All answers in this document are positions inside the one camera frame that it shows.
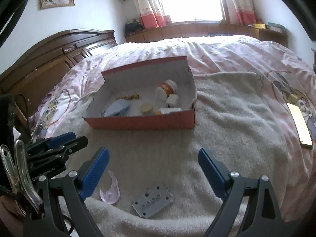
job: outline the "pink floral bedding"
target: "pink floral bedding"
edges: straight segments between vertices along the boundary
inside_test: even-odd
[[[102,71],[148,59],[184,56],[193,74],[221,71],[253,71],[262,92],[283,130],[290,167],[281,212],[286,220],[302,217],[316,194],[315,147],[301,147],[287,102],[301,108],[313,143],[316,142],[316,75],[292,51],[274,42],[246,36],[176,38],[152,43],[126,43],[106,53],[86,58],[56,86],[38,115],[42,136],[51,137],[79,101],[91,97],[104,80]]]

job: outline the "yellow smartphone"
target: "yellow smartphone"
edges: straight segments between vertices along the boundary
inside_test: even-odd
[[[308,127],[306,125],[305,119],[300,108],[296,105],[287,103],[292,117],[294,119],[294,123],[298,132],[298,136],[300,138],[300,143],[303,146],[313,147],[312,138],[309,134]]]

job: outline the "yellow box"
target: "yellow box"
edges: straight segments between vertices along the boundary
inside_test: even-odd
[[[253,27],[266,29],[265,24],[259,24],[259,23],[254,23]]]

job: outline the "red box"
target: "red box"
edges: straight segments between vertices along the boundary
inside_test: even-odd
[[[191,129],[195,125],[194,103],[197,91],[187,57],[169,57],[124,65],[102,72],[104,84],[95,94],[85,112],[84,120],[93,129]],[[139,108],[150,102],[154,111],[165,108],[164,102],[155,97],[155,88],[166,80],[178,86],[182,111],[166,115],[142,116]],[[116,97],[138,93],[138,100],[130,100],[124,116],[103,117],[102,111]]]

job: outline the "gray blanket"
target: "gray blanket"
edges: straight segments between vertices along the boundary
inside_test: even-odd
[[[118,179],[121,197],[108,205],[100,189],[110,188],[107,170],[85,203],[105,236],[203,236],[220,206],[198,164],[201,147],[214,151],[229,170],[245,177],[269,176],[282,204],[288,154],[285,138],[263,98],[252,72],[195,76],[196,126],[193,130],[109,131],[92,130],[79,119],[89,101],[72,111],[55,135],[74,131],[89,139],[87,148],[68,160],[68,171],[78,169],[101,146],[110,151],[107,169]],[[138,217],[132,200],[156,183],[168,187],[174,203],[152,219]],[[232,234],[241,223],[242,204]]]

